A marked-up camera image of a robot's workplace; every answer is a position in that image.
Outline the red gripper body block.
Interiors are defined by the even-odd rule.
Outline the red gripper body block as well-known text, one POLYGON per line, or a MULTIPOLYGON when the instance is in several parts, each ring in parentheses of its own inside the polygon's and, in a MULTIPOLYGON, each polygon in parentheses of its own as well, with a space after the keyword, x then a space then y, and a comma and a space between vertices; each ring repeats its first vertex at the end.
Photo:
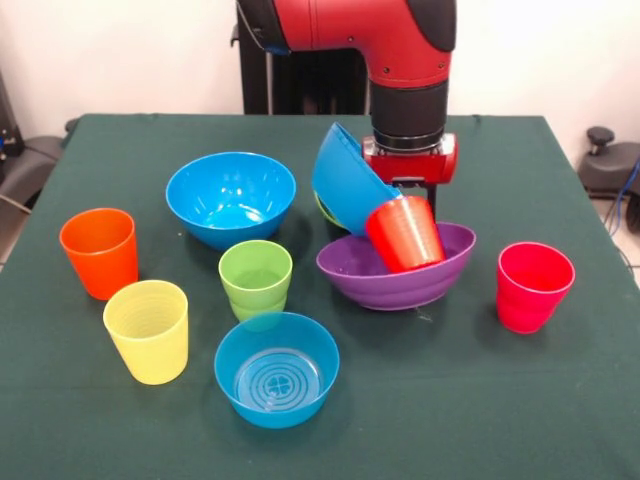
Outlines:
POLYGON ((393 153, 380 147, 373 136, 367 136, 363 139, 362 154, 369 167, 387 184, 446 184, 452 180, 457 166, 458 139, 453 133, 445 133, 430 150, 393 153))

